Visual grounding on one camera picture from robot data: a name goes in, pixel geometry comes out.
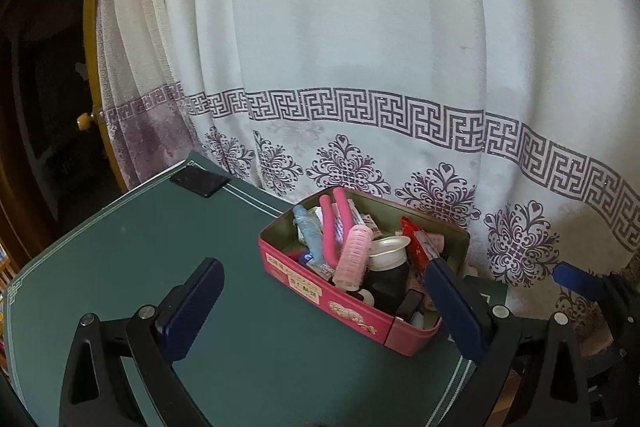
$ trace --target curtain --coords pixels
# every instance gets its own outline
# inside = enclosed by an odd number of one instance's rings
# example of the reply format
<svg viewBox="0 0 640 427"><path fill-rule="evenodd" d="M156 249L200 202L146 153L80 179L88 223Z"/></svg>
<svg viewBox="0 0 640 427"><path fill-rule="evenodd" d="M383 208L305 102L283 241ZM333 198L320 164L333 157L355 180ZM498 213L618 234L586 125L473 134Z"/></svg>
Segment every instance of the curtain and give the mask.
<svg viewBox="0 0 640 427"><path fill-rule="evenodd" d="M638 282L638 0L100 0L127 184L201 149L289 201L344 185L470 232L517 314L598 316L559 261Z"/></svg>

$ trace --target green tabletop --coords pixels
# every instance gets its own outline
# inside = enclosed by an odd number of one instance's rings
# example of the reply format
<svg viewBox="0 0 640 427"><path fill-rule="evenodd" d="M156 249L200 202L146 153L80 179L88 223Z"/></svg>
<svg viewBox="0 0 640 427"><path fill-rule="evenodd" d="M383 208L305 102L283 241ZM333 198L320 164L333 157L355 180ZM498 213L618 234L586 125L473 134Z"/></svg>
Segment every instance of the green tabletop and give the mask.
<svg viewBox="0 0 640 427"><path fill-rule="evenodd" d="M186 163L222 172L195 153ZM79 317L158 304L204 257L222 261L225 288L174 368L213 426L437 425L473 371L445 328L409 358L316 309L268 275L258 253L258 232L290 204L240 180L201 198L168 181L183 165L111 203L7 289L12 383L40 427L58 425ZM505 286L471 282L504 302ZM148 424L161 425L130 360L126 369Z"/></svg>

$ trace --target pink hair curler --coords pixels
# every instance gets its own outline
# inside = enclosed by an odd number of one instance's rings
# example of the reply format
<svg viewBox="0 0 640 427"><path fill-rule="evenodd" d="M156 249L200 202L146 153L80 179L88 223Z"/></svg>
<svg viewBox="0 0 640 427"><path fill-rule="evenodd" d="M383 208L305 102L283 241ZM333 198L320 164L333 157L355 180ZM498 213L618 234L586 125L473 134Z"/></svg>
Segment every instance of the pink hair curler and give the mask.
<svg viewBox="0 0 640 427"><path fill-rule="evenodd" d="M346 240L349 231L353 228L353 215L351 215L351 207L349 206L344 188L334 188L334 199L340 212L340 219L342 220L342 237Z"/></svg>
<svg viewBox="0 0 640 427"><path fill-rule="evenodd" d="M327 194L320 196L322 209L322 257L331 268L338 266L338 254L335 251L335 216L331 197Z"/></svg>
<svg viewBox="0 0 640 427"><path fill-rule="evenodd" d="M366 225L355 225L349 231L335 268L334 284L339 290L357 291L367 266L367 255L373 232Z"/></svg>

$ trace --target metal bolt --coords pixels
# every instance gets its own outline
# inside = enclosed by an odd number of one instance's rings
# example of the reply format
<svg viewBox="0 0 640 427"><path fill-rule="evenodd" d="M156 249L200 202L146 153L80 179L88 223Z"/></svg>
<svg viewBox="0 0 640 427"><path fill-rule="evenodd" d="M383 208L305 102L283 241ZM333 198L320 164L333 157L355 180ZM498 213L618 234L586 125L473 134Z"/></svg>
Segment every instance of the metal bolt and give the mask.
<svg viewBox="0 0 640 427"><path fill-rule="evenodd" d="M501 304L494 306L491 311L499 319L506 319L510 313L507 306L502 306Z"/></svg>
<svg viewBox="0 0 640 427"><path fill-rule="evenodd" d="M554 320L560 324L561 326L565 326L569 323L569 317L567 317L562 312L558 312L554 314Z"/></svg>
<svg viewBox="0 0 640 427"><path fill-rule="evenodd" d="M150 319L156 313L156 309L153 306L142 306L138 311L138 317L141 319Z"/></svg>
<svg viewBox="0 0 640 427"><path fill-rule="evenodd" d="M94 321L95 315L92 313L86 313L82 317L80 317L80 324L83 326L88 326Z"/></svg>

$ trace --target blue gripper pad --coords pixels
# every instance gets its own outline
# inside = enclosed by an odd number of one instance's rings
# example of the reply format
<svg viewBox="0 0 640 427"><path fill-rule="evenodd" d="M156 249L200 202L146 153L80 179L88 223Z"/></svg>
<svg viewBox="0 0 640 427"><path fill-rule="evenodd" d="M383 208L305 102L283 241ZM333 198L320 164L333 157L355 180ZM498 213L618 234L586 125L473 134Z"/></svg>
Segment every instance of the blue gripper pad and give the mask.
<svg viewBox="0 0 640 427"><path fill-rule="evenodd" d="M156 318L159 348L168 363L187 356L225 285L222 263L207 257L162 300Z"/></svg>
<svg viewBox="0 0 640 427"><path fill-rule="evenodd" d="M554 281L569 288L572 292L582 295L590 301L599 301L606 296L606 289L601 277L562 261L554 268Z"/></svg>
<svg viewBox="0 0 640 427"><path fill-rule="evenodd" d="M458 350L466 359L480 363L486 351L485 334L477 315L450 280L453 277L442 259L427 263L424 270L425 287Z"/></svg>

